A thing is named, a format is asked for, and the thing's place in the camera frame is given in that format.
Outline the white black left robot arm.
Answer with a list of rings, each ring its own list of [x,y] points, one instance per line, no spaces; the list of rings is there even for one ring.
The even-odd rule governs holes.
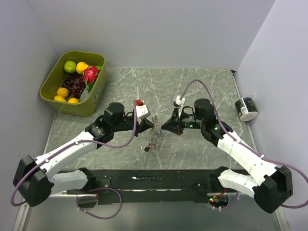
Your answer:
[[[131,137],[134,138],[153,128],[153,123],[147,119],[151,114],[147,105],[140,100],[135,100],[133,105],[133,110],[125,113],[123,104],[113,102],[68,143],[36,158],[29,155],[22,158],[13,179],[11,205],[19,205],[14,202],[18,192],[31,207],[41,204],[50,195],[67,190],[92,192],[95,189],[95,177],[89,170],[81,168],[66,173],[60,170],[71,161],[102,146],[116,148],[109,144],[116,132],[131,130]]]

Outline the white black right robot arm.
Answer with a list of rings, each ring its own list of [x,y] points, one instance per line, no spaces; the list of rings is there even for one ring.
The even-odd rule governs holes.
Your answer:
[[[248,173],[243,175],[220,167],[210,180],[214,191],[227,188],[244,193],[254,198],[267,213],[273,213],[291,197],[292,173],[286,166],[278,167],[249,150],[237,133],[219,120],[209,99],[196,100],[191,114],[184,112],[184,102],[181,96],[175,97],[172,116],[161,129],[177,135],[181,135],[186,128],[200,130],[208,142],[227,153]]]

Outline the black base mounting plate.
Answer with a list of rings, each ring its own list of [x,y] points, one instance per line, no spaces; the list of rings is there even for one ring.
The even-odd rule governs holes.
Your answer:
[[[215,182],[213,170],[92,170],[95,182],[86,190],[67,194],[98,196],[99,205],[117,203],[186,202],[207,203],[210,195],[234,193]]]

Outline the pink dragon fruit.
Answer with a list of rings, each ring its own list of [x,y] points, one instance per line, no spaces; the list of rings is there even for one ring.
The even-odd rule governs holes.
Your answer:
[[[83,71],[83,81],[86,85],[87,93],[90,93],[102,69],[102,66],[88,66]]]

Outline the black white tape roll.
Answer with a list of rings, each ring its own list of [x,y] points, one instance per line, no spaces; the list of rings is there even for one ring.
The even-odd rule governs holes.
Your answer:
[[[240,98],[234,105],[239,119],[243,122],[251,121],[258,116],[256,105],[250,97]]]

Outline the orange fruit front right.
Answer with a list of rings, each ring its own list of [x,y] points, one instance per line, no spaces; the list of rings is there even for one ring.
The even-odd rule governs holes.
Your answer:
[[[67,102],[68,103],[79,103],[79,99],[77,99],[77,98],[70,98]]]

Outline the orange fruit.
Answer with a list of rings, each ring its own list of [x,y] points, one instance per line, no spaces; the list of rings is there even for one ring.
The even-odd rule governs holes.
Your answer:
[[[63,98],[67,98],[69,96],[69,90],[61,87],[57,90],[57,95],[59,95]]]
[[[79,99],[77,99],[77,98],[70,98],[67,102],[68,103],[79,103]]]

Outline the olive green plastic bin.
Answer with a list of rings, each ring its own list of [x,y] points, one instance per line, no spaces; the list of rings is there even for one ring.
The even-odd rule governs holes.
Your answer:
[[[64,70],[64,65],[68,61],[76,64],[85,62],[90,66],[101,67],[97,79],[92,83],[91,91],[86,93],[85,97],[82,93],[87,91],[87,87],[83,76],[77,72],[70,74]],[[108,80],[105,64],[104,56],[98,53],[85,51],[64,53],[40,87],[40,97],[60,113],[82,117],[92,115]],[[65,97],[64,102],[54,99],[60,88],[68,90],[68,96]]]

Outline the purple grape bunch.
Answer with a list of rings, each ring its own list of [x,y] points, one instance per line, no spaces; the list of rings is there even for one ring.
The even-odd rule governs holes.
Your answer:
[[[62,87],[69,90],[69,97],[79,99],[86,85],[83,81],[83,76],[75,72],[73,74],[66,74]]]

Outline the orange fruit upper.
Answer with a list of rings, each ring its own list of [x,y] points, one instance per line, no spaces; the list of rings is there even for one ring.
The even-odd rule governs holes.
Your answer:
[[[67,98],[69,96],[69,90],[61,87],[57,90],[57,95],[59,95],[63,98]]]

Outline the yellow lemon front left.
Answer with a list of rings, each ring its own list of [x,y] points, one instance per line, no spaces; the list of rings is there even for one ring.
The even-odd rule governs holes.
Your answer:
[[[64,103],[66,102],[66,99],[61,95],[56,95],[54,97],[54,100],[57,101],[57,102],[64,102]]]

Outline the green apple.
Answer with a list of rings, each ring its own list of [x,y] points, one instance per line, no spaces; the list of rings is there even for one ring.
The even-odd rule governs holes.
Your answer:
[[[73,74],[76,72],[77,64],[73,61],[67,61],[64,64],[64,71],[69,74]]]

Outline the aluminium rail frame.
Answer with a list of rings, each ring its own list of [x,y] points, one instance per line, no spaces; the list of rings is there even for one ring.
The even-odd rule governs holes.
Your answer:
[[[98,196],[60,192],[45,202],[23,205],[16,231],[287,231],[281,208],[266,213],[244,194],[224,194],[228,208],[209,202],[149,202],[99,205]]]

